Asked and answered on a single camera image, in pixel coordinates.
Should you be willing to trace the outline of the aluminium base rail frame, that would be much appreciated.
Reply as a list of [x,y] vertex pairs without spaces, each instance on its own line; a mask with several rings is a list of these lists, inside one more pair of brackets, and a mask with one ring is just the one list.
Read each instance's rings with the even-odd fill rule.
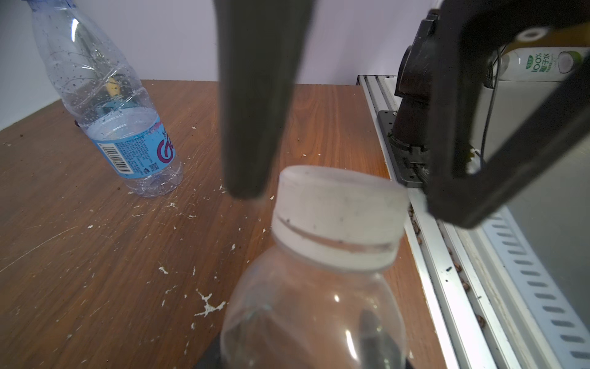
[[406,231],[449,368],[589,366],[589,142],[478,227],[409,191]]

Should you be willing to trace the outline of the teal print clear bottle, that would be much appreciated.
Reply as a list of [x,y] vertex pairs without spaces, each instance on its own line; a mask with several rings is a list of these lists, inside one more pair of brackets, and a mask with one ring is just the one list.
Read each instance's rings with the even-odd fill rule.
[[273,241],[230,298],[221,332],[225,368],[406,367],[388,268],[343,271]]

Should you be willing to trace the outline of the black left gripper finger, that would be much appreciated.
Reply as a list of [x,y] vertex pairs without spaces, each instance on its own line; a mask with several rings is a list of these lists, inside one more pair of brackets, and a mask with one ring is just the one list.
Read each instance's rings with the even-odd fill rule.
[[198,359],[193,369],[223,369],[221,335],[217,335]]

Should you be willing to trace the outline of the white coconut drink bottle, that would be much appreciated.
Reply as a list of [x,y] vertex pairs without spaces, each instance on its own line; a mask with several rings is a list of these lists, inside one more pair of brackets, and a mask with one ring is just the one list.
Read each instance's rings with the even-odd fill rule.
[[501,58],[499,80],[562,81],[589,56],[588,47],[520,48]]

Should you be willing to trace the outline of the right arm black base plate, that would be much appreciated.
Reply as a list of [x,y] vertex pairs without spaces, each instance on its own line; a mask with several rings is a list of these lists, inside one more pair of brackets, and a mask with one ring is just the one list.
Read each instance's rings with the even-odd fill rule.
[[407,145],[394,138],[395,111],[379,111],[377,121],[385,142],[387,158],[393,166],[394,179],[408,188],[425,190],[429,177],[429,151],[424,147]]

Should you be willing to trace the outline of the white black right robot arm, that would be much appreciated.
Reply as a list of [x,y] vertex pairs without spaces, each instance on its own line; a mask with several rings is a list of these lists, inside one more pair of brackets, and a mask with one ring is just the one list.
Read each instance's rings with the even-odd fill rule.
[[[280,145],[312,1],[217,1],[224,185],[260,197]],[[476,106],[493,52],[589,20],[587,1],[445,1],[422,20],[399,68],[394,136],[424,146],[429,212],[473,228],[589,134],[583,62],[476,174],[466,171]]]

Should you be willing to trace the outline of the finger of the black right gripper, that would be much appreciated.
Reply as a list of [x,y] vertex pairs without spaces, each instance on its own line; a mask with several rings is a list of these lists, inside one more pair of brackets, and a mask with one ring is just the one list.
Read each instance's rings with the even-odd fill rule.
[[313,1],[216,1],[224,187],[260,197],[270,178]]
[[522,123],[483,168],[466,172],[470,135],[486,63],[532,28],[589,20],[587,1],[445,1],[436,29],[427,141],[431,215],[474,228],[589,133],[589,64],[573,72]]

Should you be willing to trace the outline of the blue label water bottle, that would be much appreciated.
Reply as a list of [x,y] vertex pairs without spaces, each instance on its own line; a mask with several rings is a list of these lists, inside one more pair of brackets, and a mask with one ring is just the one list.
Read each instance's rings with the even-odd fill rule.
[[72,1],[30,1],[45,70],[65,108],[137,195],[155,198],[181,184],[171,137],[122,51]]

